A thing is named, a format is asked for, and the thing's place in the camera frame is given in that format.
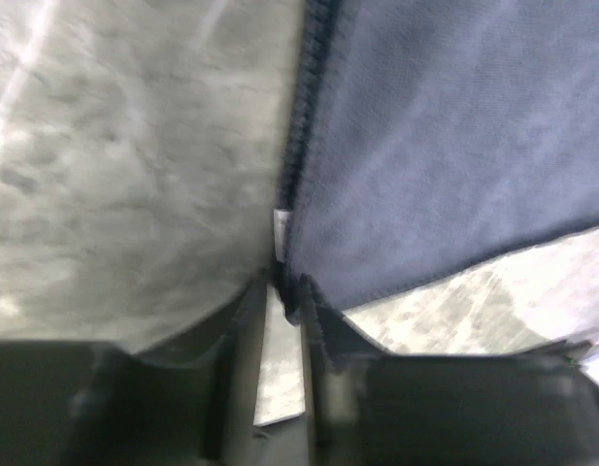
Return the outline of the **grey towel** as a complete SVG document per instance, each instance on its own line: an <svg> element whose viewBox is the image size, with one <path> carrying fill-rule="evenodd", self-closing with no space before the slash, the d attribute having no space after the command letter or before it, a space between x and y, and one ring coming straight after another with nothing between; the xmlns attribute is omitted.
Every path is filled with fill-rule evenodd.
<svg viewBox="0 0 599 466"><path fill-rule="evenodd" d="M599 1L309 1L276 288L347 310L599 226Z"/></svg>

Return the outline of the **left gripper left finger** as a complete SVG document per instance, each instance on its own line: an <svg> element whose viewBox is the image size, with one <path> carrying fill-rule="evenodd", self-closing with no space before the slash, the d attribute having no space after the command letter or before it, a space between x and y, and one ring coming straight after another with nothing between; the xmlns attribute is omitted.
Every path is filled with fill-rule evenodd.
<svg viewBox="0 0 599 466"><path fill-rule="evenodd" d="M266 310L260 272L226 306L137 355L154 375L152 426L191 465L249 462Z"/></svg>

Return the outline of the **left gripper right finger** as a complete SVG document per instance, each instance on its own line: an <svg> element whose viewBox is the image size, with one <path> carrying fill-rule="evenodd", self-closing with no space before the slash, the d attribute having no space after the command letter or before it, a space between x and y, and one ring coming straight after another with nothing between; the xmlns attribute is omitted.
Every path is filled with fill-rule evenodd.
<svg viewBox="0 0 599 466"><path fill-rule="evenodd" d="M391 359L320 296L309 276L299 282L298 315L312 444L389 447Z"/></svg>

